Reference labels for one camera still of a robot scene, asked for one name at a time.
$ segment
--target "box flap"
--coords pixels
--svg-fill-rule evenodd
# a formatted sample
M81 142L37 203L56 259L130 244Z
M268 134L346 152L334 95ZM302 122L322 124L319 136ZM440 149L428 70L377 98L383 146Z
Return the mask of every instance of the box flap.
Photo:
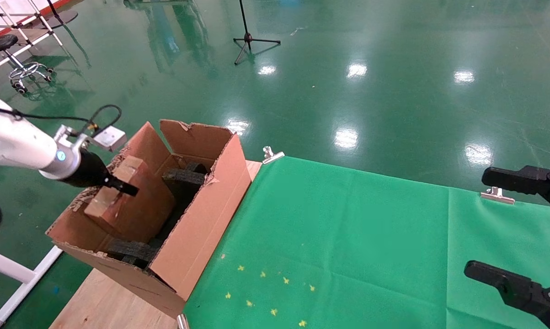
M86 204L82 204L78 211L66 208L45 234L55 242L98 251L107 241L108 233L84 214L85 208Z
M69 244L56 243L56 245L73 257L101 271L168 316L175 318L183 312L185 300L177 296L159 279L147 275L140 268L108 258L102 252L95 254Z
M160 121L160 129L176 154L217 159L233 133L224 127L181 121Z
M222 239L222 235L239 207L240 200L242 200L244 194L246 194L250 183L251 178L248 171L241 173L238 184L230 195L229 202L224 207L214 227L212 227L212 231L208 234L208 238L200 248L197 258L194 260L192 266L189 267L189 271L187 271L183 281L181 281L179 286L175 287L175 290L183 299L189 299L189 296L193 292L193 288L195 288L199 278L202 276L203 270L206 268L214 250L216 250L216 246L218 246L218 243Z
M171 155L165 143L149 121L131 137L127 146L122 150L122 154L124 156L131 155L143 159L153 173Z
M216 180L213 183L205 183L200 188L150 264L150 269L174 289L181 286L181 282L196 261L202 261L204 266L208 262L209 256L207 259L199 258L200 251L208 243L206 240L221 216L223 220L226 214L229 221L242 200L244 192L233 197L241 175L248 177L244 191L250 184L238 135L231 135L230 141L214 165L213 174ZM215 234L211 238L218 243L219 237ZM191 291L178 290L177 293L182 298L187 298Z

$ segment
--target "tripod base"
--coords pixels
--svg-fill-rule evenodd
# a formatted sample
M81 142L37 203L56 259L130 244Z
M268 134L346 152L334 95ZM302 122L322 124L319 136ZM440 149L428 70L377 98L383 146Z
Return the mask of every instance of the tripod base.
M254 39L252 37L252 35L250 35L250 33L244 33L244 38L242 39L237 39L237 38L234 38L233 39L234 42L237 42L237 41L244 41L244 45L242 46L242 49L240 49L240 53L239 53L239 56L236 58L235 60L235 65L238 65L239 62L240 62L240 58L242 57L242 54L244 52L244 49L246 49L246 47L248 47L248 50L252 51L251 47L250 47L250 43L253 42L253 41L260 41L260 42L272 42L272 43L278 43L278 44L281 44L281 40L266 40L266 39Z

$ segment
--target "cardboard box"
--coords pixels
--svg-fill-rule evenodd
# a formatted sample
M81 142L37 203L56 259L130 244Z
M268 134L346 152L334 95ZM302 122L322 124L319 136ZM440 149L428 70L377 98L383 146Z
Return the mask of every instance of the cardboard box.
M86 190L78 195L46 234L68 254L105 273L162 312L176 317L182 312L251 179L239 137L228 129L171 120L162 120L160 129L172 153L150 123L143 125L121 152L122 158L141 159L153 173L149 179L143 175L137 187L143 188L148 180L159 179L168 169L184 167L187 162L202 163L210 173L145 270L110 258L103 252L108 242L122 233L84 213L97 191ZM139 206L156 205L149 199ZM147 221L164 221L162 212L149 213L156 214L153 216L157 218L142 218L141 222L131 225L148 227ZM121 225L126 212L119 214Z

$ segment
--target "green epoxy floor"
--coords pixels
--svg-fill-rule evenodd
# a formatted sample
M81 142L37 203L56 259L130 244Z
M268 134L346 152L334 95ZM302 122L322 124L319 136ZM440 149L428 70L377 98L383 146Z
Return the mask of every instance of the green epoxy floor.
M254 37L282 44L238 67L238 2L175 4L76 4L69 29L86 56L57 34L79 69L46 41L53 52L37 59L55 65L57 83L23 98L2 67L0 98L43 115L88 117L117 104L129 135L160 118L227 125L251 160L268 144L474 191L490 165L550 167L550 0L248 0ZM60 122L36 124L53 134ZM51 247L44 231L78 191L0 168L0 253L38 264ZM89 271L63 256L6 327L48 327ZM0 275L0 306L17 286Z

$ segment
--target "white metal frame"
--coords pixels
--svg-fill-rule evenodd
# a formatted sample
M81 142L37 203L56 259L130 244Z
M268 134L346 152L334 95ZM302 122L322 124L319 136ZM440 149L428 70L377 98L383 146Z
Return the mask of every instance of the white metal frame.
M7 318L9 318L17 306L19 306L28 293L30 293L33 287L37 284L37 282L39 282L47 270L49 270L51 265L53 265L61 253L62 250L54 246L34 270L30 270L14 260L10 260L0 254L0 273L12 277L22 283L22 285L14 292L13 296L11 296L0 309L0 327L3 326Z
M0 17L5 22L5 25L0 25L0 27L8 27L10 29L17 30L22 35L23 39L25 39L25 41L27 43L26 46L24 46L20 50L17 50L17 52L15 52L13 54L13 57L16 58L17 55L21 54L25 50L28 50L32 46L35 46L35 44L38 44L39 42L47 39L47 37L49 37L49 35L52 35L54 37L54 39L57 41L57 43L60 46L63 47L64 45L61 43L61 40L59 39L59 37L57 35L55 35L55 32L53 31L53 29L51 29L49 23L47 23L47 21L45 20L43 15L41 15L41 12L39 12L39 8L35 5L33 0L27 0L27 2L33 8L34 13L9 13L5 10L3 5L0 4ZM17 24L17 21L15 21L13 19L13 17L17 17L17 16L28 17L28 18L26 20L22 21L22 23L19 25L19 24ZM39 38L31 41L26 36L26 34L22 31L21 25L28 24L28 23L30 23L31 21L34 21L37 18L39 18L41 20L41 23L47 29L47 32L45 32L45 34L40 36ZM3 60L0 61L0 66L7 63L8 61L9 61L9 58L4 58Z

